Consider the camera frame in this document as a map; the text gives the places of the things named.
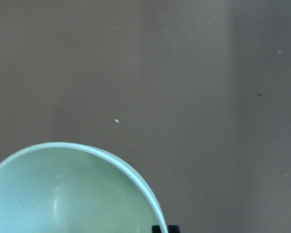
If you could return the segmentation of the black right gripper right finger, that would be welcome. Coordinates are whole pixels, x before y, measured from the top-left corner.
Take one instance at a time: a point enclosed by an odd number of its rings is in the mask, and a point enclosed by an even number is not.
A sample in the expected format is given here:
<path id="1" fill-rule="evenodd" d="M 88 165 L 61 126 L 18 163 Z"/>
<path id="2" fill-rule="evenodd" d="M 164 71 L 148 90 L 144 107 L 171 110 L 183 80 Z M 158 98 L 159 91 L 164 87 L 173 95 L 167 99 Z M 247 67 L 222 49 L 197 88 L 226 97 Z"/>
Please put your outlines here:
<path id="1" fill-rule="evenodd" d="M 168 232 L 169 233 L 179 233 L 179 226 L 178 225 L 168 225 Z"/>

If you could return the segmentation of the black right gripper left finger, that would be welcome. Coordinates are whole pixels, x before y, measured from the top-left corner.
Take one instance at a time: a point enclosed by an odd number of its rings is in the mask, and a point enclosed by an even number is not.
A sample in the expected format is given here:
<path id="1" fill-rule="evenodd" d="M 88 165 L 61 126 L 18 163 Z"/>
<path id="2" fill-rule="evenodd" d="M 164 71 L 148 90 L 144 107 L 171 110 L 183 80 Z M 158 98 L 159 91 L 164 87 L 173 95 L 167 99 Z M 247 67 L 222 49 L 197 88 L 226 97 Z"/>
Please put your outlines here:
<path id="1" fill-rule="evenodd" d="M 161 227 L 159 225 L 153 225 L 151 227 L 152 233 L 162 233 Z"/>

